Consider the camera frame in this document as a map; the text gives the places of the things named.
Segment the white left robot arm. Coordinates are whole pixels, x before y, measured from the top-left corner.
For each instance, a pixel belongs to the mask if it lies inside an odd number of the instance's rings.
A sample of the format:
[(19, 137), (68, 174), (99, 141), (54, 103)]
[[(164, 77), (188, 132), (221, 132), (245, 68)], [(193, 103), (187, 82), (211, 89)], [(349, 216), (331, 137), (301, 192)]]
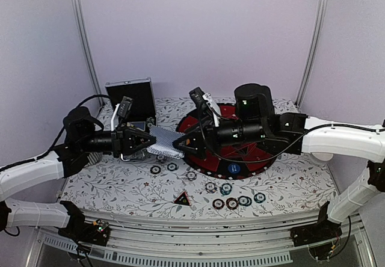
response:
[(125, 97), (116, 107), (110, 130), (105, 130), (84, 105), (91, 99), (84, 99), (64, 117), (60, 134), (66, 137), (62, 144), (55, 140), (43, 154), (1, 167), (1, 231), (20, 226), (55, 227), (61, 236), (74, 240), (104, 233), (105, 227), (87, 223), (71, 201), (41, 204), (12, 199), (25, 189), (78, 174), (95, 163), (96, 154), (119, 158), (156, 143), (148, 132), (127, 124), (131, 98)]

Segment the blue small blind button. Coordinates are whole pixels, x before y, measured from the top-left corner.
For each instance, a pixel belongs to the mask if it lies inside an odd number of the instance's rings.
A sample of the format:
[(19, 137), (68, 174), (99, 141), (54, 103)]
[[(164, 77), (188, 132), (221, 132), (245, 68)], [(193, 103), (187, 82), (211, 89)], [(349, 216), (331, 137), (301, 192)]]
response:
[(240, 170), (241, 170), (241, 167), (238, 164), (233, 163), (228, 165), (228, 171), (231, 174), (238, 174)]

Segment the red black 100 chip stack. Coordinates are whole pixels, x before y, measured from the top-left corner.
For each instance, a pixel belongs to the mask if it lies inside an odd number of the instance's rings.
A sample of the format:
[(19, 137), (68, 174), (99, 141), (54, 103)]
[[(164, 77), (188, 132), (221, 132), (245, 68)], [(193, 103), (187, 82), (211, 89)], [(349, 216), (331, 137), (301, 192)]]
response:
[(152, 174), (159, 174), (161, 172), (161, 167), (154, 165), (150, 168)]

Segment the blue green 50 chip stack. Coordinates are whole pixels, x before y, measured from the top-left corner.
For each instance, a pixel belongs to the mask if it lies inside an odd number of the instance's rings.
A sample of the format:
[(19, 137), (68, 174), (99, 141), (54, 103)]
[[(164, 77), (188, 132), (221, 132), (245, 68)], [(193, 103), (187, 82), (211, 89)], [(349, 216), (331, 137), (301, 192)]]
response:
[(175, 171), (178, 169), (178, 166), (175, 163), (170, 163), (167, 165), (167, 170), (169, 171)]

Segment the red black 100 chip pile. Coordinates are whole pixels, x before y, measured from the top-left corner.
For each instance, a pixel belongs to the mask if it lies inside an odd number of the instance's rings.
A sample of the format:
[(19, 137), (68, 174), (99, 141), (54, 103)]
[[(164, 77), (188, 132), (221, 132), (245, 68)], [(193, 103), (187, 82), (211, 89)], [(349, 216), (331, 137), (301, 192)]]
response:
[(235, 209), (237, 209), (238, 208), (238, 206), (239, 206), (239, 203), (238, 203), (238, 200), (237, 199), (235, 199), (235, 198), (228, 198), (227, 200), (226, 200), (226, 206), (227, 206), (227, 208), (229, 209), (229, 210), (235, 210)]
[(214, 209), (220, 210), (220, 209), (222, 209), (224, 207), (224, 205), (225, 205), (224, 201), (222, 201), (222, 199), (219, 199), (219, 198), (215, 199), (212, 202), (212, 206), (213, 206)]

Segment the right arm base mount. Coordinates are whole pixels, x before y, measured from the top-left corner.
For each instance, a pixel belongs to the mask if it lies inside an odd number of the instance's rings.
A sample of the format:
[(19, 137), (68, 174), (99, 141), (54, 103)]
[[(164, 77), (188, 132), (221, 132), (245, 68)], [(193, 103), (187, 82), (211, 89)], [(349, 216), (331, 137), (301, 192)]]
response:
[(341, 234), (341, 223), (330, 221), (326, 208), (319, 211), (317, 222), (290, 229), (290, 237), (295, 247), (333, 239)]

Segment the blue green 50 chip pile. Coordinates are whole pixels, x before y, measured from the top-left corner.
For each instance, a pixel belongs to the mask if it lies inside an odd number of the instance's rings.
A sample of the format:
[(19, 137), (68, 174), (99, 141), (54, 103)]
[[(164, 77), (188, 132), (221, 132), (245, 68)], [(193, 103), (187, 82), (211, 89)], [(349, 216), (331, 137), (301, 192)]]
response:
[(229, 183), (224, 183), (220, 186), (220, 193), (223, 196), (227, 196), (232, 192), (232, 185)]
[(252, 199), (248, 196), (240, 196), (238, 198), (238, 203), (240, 206), (249, 207), (252, 204)]

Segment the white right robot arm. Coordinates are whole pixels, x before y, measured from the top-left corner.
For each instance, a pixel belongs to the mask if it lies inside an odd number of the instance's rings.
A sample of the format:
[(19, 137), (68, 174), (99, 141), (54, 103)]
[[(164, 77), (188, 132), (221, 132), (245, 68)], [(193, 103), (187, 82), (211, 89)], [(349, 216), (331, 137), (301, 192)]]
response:
[(328, 121), (299, 112), (277, 114), (266, 85), (243, 84), (235, 88), (235, 112), (224, 115), (209, 93), (190, 92), (196, 122), (173, 145), (188, 156), (214, 156), (237, 165), (266, 165), (282, 154), (309, 155), (339, 167), (343, 161), (361, 163), (363, 171), (344, 192), (319, 211), (311, 235), (323, 241), (372, 198), (384, 192), (384, 126)]

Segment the blue card deck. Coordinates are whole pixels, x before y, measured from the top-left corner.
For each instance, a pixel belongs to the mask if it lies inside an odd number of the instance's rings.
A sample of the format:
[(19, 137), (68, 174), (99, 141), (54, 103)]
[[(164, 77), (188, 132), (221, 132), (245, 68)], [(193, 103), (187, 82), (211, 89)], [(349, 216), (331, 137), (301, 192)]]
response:
[(156, 138), (156, 143), (147, 148), (147, 152), (153, 155), (161, 155), (173, 159), (182, 159), (184, 152), (173, 147), (173, 142), (183, 136), (182, 133), (164, 129), (159, 126), (150, 128), (151, 136)]

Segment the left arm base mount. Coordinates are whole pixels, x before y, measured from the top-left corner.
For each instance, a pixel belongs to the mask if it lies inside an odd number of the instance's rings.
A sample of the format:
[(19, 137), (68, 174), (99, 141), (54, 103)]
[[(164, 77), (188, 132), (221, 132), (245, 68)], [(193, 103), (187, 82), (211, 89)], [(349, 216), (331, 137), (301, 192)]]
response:
[(97, 219), (85, 222), (81, 219), (71, 219), (66, 227), (58, 228), (58, 234), (74, 242), (84, 242), (98, 246), (107, 246), (111, 233), (108, 221)]

